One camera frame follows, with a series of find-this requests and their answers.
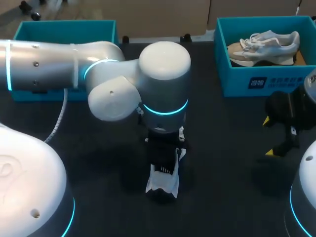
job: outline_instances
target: shoelace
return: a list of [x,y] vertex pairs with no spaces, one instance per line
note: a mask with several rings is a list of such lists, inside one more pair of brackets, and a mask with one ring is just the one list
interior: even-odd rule
[[254,38],[257,35],[259,35],[259,33],[252,34],[249,39],[240,39],[240,45],[242,49],[249,50],[253,46],[264,46],[263,43]]

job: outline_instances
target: black table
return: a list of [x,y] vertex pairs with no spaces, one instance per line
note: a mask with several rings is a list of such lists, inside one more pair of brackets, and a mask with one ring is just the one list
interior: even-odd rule
[[[123,45],[127,59],[146,44]],[[181,161],[175,203],[148,200],[149,165],[140,137],[146,129],[137,115],[101,122],[87,103],[69,103],[50,145],[63,160],[76,198],[70,236],[243,236],[286,237],[283,197],[269,197],[251,181],[255,159],[284,138],[283,127],[262,128],[265,98],[224,98],[211,42],[187,43],[192,58],[192,87],[185,136],[192,149]],[[45,139],[61,103],[14,103],[0,94],[0,121]],[[301,136],[301,149],[285,162],[297,168],[315,130]]]

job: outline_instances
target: white sneaker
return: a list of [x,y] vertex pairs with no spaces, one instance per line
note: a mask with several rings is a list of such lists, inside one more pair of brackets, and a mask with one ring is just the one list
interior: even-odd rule
[[293,56],[300,46],[300,35],[294,31],[290,35],[277,35],[272,31],[252,34],[249,39],[240,39],[227,47],[232,62],[252,67],[268,61],[277,65],[293,65]]

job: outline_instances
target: yellow part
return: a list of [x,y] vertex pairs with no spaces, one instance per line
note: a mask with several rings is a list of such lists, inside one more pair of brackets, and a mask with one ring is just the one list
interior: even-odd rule
[[272,150],[272,149],[269,150],[269,151],[266,153],[266,155],[273,156],[273,150]]
[[266,117],[266,120],[263,122],[263,125],[262,125],[262,126],[264,126],[267,122],[269,122],[269,120],[270,120],[270,118],[269,118],[269,116],[267,116],[267,117]]

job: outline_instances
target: blue box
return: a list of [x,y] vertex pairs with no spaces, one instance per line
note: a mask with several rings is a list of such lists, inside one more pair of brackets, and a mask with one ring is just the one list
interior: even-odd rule
[[[268,30],[276,34],[297,31],[307,66],[232,67],[227,46]],[[227,97],[268,96],[276,90],[291,92],[316,67],[316,25],[309,16],[219,18],[215,31],[215,60]]]
[[[119,45],[115,20],[25,21],[20,24],[13,39],[64,44],[109,41]],[[11,95],[15,101],[62,101],[64,91],[49,90],[41,94],[12,91]],[[85,101],[86,92],[69,89],[68,100]]]

